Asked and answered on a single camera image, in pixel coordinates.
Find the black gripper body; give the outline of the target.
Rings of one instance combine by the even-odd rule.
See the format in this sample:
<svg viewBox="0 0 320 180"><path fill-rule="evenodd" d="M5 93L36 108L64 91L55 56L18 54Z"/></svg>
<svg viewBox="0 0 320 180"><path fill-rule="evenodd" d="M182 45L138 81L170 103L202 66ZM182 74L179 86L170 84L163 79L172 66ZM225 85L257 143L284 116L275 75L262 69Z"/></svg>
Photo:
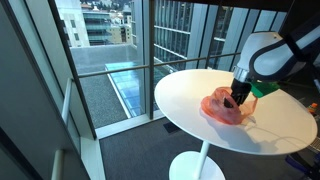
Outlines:
<svg viewBox="0 0 320 180"><path fill-rule="evenodd" d="M231 97L237 104L243 104L251 91L251 84L234 79L231 84Z"/></svg>

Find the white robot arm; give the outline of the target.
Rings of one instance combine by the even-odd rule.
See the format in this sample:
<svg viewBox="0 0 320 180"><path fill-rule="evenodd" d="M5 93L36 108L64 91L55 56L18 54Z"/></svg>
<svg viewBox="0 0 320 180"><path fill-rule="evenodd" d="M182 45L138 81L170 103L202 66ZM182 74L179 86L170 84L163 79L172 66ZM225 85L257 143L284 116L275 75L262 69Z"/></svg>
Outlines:
<svg viewBox="0 0 320 180"><path fill-rule="evenodd" d="M244 103L253 82L274 82L300 71L305 65L317 74L314 62L320 53L320 13L282 38L274 31L252 33L233 71L231 100L224 106Z"/></svg>

